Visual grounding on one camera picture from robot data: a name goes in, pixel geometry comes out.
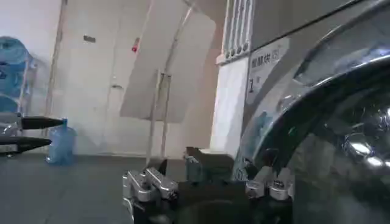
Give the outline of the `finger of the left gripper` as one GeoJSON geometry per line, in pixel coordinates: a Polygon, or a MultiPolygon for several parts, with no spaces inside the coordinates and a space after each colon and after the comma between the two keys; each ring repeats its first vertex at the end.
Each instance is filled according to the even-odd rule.
{"type": "Polygon", "coordinates": [[[64,120],[45,116],[23,116],[21,113],[1,112],[1,136],[16,136],[24,130],[42,130],[64,124],[64,120]]]}
{"type": "Polygon", "coordinates": [[[25,136],[1,136],[1,156],[18,155],[40,147],[50,145],[52,141],[45,138],[25,136]]]}

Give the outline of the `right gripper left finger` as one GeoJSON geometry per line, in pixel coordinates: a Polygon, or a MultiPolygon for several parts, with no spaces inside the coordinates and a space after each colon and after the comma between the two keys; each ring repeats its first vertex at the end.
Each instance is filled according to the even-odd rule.
{"type": "Polygon", "coordinates": [[[178,182],[166,176],[168,160],[153,158],[122,176],[122,204],[131,220],[174,220],[178,182]]]}

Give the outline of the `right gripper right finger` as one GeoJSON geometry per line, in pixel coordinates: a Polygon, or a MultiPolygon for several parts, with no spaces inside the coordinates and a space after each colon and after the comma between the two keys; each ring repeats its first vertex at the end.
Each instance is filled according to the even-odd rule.
{"type": "Polygon", "coordinates": [[[266,149],[259,154],[261,167],[246,160],[246,194],[249,198],[270,196],[277,201],[293,199],[293,173],[288,167],[276,169],[277,149],[266,149]]]}

